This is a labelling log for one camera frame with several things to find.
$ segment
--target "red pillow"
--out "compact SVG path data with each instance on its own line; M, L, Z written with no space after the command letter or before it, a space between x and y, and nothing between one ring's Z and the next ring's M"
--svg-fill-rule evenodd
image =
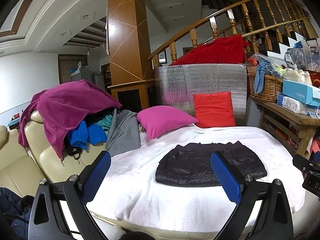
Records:
M195 94L196 126L200 128L236 126L231 92Z
M188 64L240 64L246 59L244 47L249 47L241 35L217 38L203 44L183 55L170 66Z

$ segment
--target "pink pillow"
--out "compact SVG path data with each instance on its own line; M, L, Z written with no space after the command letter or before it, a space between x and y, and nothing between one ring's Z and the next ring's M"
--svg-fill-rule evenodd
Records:
M138 113L137 120L147 131L149 140L165 132L198 122L196 118L172 106L154 106L144 109Z

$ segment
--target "wicker basket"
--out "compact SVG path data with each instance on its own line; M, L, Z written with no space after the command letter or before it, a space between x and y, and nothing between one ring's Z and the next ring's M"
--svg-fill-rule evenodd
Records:
M253 88L255 77L255 73L248 74L251 97L267 102L277 102L277 93L282 92L283 80L274 76L264 75L263 90L261 93L256 94Z

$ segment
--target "refrigerator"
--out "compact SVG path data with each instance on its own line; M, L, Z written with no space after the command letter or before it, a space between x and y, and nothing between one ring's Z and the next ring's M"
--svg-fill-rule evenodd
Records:
M103 74L92 75L92 81L93 81L93 84L96 84L101 89L106 90Z
M85 79L92 83L92 74L90 68L79 68L76 72L71 74L72 81L79 81Z

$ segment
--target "cream leather sofa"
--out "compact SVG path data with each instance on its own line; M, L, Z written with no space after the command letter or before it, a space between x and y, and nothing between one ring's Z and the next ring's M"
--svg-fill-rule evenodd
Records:
M21 197L34 196L43 178L32 157L18 144L18 131L0 126L0 187Z
M73 174L79 175L106 146L105 143L96 146L89 143L88 150L82 151L79 161L63 152L65 159L61 162L44 134L43 119L38 111L32 113L31 121L27 123L24 131L34 160L51 182L65 181Z

